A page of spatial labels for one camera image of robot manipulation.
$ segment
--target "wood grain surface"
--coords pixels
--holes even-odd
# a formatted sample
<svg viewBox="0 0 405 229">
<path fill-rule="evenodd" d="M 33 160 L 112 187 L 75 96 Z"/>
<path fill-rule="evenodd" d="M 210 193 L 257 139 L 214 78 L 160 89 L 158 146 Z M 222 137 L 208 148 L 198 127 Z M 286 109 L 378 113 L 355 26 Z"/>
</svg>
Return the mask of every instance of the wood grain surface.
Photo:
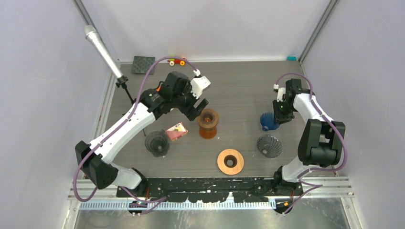
<svg viewBox="0 0 405 229">
<path fill-rule="evenodd" d="M 277 130 L 262 131 L 259 118 L 264 112 L 272 112 L 272 101 L 276 98 L 273 84 L 284 73 L 301 72 L 298 62 L 204 62 L 195 63 L 197 68 L 211 81 L 211 88 L 202 98 L 209 102 L 206 108 L 216 110 L 221 117 L 217 135 L 209 140 L 200 137 L 196 121 L 190 122 L 175 109 L 163 115 L 146 127 L 146 134 L 168 129 L 183 122 L 188 129 L 184 137 L 170 142 L 170 149 L 163 157 L 154 157 L 145 148 L 145 136 L 138 133 L 117 155 L 114 163 L 124 167 L 134 167 L 146 177 L 225 177 L 218 166 L 217 157 L 225 149 L 239 151 L 245 160 L 244 169 L 235 177 L 272 177 L 273 173 L 288 164 L 297 156 L 297 147 L 304 129 L 304 122 L 298 113 L 295 119 Z M 136 97 L 143 75 L 131 74 L 131 65 L 124 64 L 122 72 L 129 81 L 128 89 Z M 189 66 L 169 66 L 160 63 L 154 75 L 146 81 L 145 89 L 156 88 L 171 71 L 179 71 L 193 77 Z M 112 126 L 131 107 L 124 90 L 116 88 L 110 108 L 107 128 Z M 282 153 L 275 158 L 267 158 L 256 148 L 258 138 L 265 134 L 274 135 L 282 145 Z M 332 173 L 313 172 L 312 175 Z"/>
<path fill-rule="evenodd" d="M 204 110 L 201 111 L 201 115 L 198 116 L 195 121 L 199 126 L 201 126 L 204 129 L 212 129 L 218 125 L 219 122 L 219 115 L 218 113 L 211 109 L 211 108 L 205 108 Z"/>
<path fill-rule="evenodd" d="M 228 156 L 233 156 L 233 159 L 227 159 Z M 227 165 L 227 160 L 231 160 L 232 164 Z M 234 149 L 226 149 L 219 153 L 217 159 L 217 165 L 219 169 L 227 175 L 238 174 L 243 169 L 245 161 L 241 153 Z"/>
</svg>

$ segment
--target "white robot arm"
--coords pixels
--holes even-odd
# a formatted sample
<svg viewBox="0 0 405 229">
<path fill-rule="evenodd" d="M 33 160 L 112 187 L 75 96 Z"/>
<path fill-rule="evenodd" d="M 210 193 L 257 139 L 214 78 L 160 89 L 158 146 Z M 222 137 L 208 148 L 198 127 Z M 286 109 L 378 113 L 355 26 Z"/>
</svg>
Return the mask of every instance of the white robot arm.
<svg viewBox="0 0 405 229">
<path fill-rule="evenodd" d="M 182 73 L 169 73 L 166 80 L 157 88 L 147 89 L 142 93 L 135 112 L 132 112 L 134 104 L 101 136 L 89 144 L 81 141 L 76 145 L 79 164 L 91 150 L 94 151 L 82 167 L 84 173 L 98 189 L 109 185 L 135 189 L 143 179 L 143 175 L 136 169 L 112 163 L 115 156 L 139 131 L 173 108 L 178 108 L 189 120 L 194 120 L 207 106 L 208 101 L 203 99 L 196 108 L 194 104 L 210 85 L 211 82 L 205 76 L 198 75 L 190 81 Z"/>
<path fill-rule="evenodd" d="M 277 99 L 273 101 L 275 123 L 283 124 L 291 121 L 294 118 L 293 112 L 299 112 L 306 123 L 298 145 L 298 156 L 274 173 L 275 191 L 290 192 L 298 186 L 299 178 L 309 173 L 309 168 L 325 168 L 337 165 L 340 161 L 342 144 L 319 113 L 331 121 L 342 136 L 345 125 L 327 116 L 316 101 L 315 95 L 310 97 L 310 90 L 303 89 L 299 79 L 288 80 L 285 88 L 278 88 L 275 84 L 274 90 L 277 92 Z M 321 142 L 321 136 L 327 142 Z"/>
</svg>

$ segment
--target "microphone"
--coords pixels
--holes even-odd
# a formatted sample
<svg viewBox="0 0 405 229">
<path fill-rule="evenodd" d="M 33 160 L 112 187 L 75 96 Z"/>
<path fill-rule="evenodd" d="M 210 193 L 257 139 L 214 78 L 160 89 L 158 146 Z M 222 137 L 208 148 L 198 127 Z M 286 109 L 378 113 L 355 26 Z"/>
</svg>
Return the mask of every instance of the microphone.
<svg viewBox="0 0 405 229">
<path fill-rule="evenodd" d="M 94 45 L 97 49 L 98 53 L 101 55 L 103 60 L 109 66 L 115 77 L 117 78 L 117 87 L 124 84 L 128 81 L 128 78 L 125 77 L 118 66 L 115 64 L 113 58 L 111 57 L 110 53 L 108 52 L 106 46 L 104 45 L 103 41 L 101 40 L 100 34 L 96 31 L 96 29 L 91 25 L 85 26 L 85 34 L 86 39 Z"/>
</svg>

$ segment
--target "blue vase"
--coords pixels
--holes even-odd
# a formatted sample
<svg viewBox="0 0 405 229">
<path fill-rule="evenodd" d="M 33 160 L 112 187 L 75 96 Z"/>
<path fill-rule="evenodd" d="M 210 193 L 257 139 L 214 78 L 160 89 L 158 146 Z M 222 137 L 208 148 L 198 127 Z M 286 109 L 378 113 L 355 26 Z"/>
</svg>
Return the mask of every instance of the blue vase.
<svg viewBox="0 0 405 229">
<path fill-rule="evenodd" d="M 271 112 L 266 112 L 260 116 L 260 124 L 263 131 L 275 130 L 280 126 L 280 124 L 274 124 L 274 114 Z"/>
</svg>

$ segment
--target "small toy vehicle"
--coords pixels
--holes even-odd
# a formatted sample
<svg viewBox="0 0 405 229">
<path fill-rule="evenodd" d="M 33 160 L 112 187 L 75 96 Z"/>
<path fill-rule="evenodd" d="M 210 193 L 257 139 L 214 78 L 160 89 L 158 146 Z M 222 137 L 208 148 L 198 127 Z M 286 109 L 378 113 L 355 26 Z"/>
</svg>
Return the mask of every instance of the small toy vehicle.
<svg viewBox="0 0 405 229">
<path fill-rule="evenodd" d="M 180 59 L 169 59 L 167 62 L 169 62 L 170 66 L 174 66 L 174 64 L 180 64 L 181 66 L 184 66 L 186 64 L 186 61 L 180 60 Z"/>
</svg>

